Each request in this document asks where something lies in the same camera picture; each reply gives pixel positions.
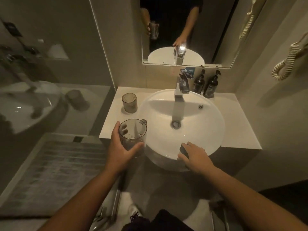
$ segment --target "mirror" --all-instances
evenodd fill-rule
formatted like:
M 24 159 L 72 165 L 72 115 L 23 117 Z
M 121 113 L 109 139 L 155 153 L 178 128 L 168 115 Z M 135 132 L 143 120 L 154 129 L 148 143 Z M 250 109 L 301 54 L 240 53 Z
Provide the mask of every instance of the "mirror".
M 144 64 L 230 68 L 266 0 L 140 0 Z

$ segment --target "dark bottle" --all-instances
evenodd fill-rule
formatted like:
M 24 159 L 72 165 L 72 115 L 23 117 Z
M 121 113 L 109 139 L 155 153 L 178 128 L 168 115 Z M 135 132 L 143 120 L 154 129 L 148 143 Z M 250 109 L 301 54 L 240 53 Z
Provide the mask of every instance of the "dark bottle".
M 202 92 L 202 88 L 205 84 L 204 74 L 205 74 L 205 70 L 203 69 L 201 74 L 199 75 L 199 77 L 197 77 L 195 79 L 195 82 L 194 82 L 193 88 L 192 88 L 193 92 L 198 93 L 198 94 L 200 94 Z
M 204 92 L 203 92 L 203 96 L 205 98 L 213 98 L 214 97 L 214 92 L 218 86 L 218 75 L 221 75 L 219 70 L 216 70 L 216 74 L 214 75 L 214 77 L 212 77 L 210 79 L 210 81 L 207 83 Z

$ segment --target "countertop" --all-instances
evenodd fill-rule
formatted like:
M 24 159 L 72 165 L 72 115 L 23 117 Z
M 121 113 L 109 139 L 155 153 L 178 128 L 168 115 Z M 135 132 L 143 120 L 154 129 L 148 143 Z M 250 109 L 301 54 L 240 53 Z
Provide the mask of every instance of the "countertop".
M 147 97 L 157 91 L 159 90 L 118 87 L 99 137 L 110 139 L 117 121 L 123 122 L 127 119 L 136 118 L 136 113 L 128 114 L 123 109 L 122 96 L 125 93 L 136 94 L 137 104 L 140 106 Z M 215 97 L 211 98 L 210 101 L 217 106 L 225 120 L 225 138 L 221 144 L 222 147 L 262 149 L 235 94 L 215 93 Z

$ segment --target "shoe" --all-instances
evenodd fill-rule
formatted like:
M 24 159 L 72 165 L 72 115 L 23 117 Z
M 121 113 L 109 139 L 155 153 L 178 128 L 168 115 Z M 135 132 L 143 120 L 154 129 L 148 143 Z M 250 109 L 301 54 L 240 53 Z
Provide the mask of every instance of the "shoe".
M 133 222 L 137 217 L 142 217 L 142 214 L 134 204 L 129 206 L 128 213 L 131 215 L 131 222 Z

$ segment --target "dark clothing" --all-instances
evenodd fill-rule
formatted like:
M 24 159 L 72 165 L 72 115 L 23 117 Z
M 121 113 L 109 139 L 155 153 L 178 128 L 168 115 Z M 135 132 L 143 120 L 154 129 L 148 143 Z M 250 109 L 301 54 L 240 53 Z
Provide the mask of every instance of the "dark clothing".
M 122 231 L 193 231 L 180 219 L 166 210 L 160 210 L 155 219 L 150 222 L 144 217 L 136 217 L 125 225 Z
M 159 37 L 150 40 L 150 51 L 172 46 L 181 35 L 191 9 L 199 7 L 201 12 L 202 6 L 203 0 L 140 0 L 140 7 L 149 11 L 151 21 L 159 23 Z

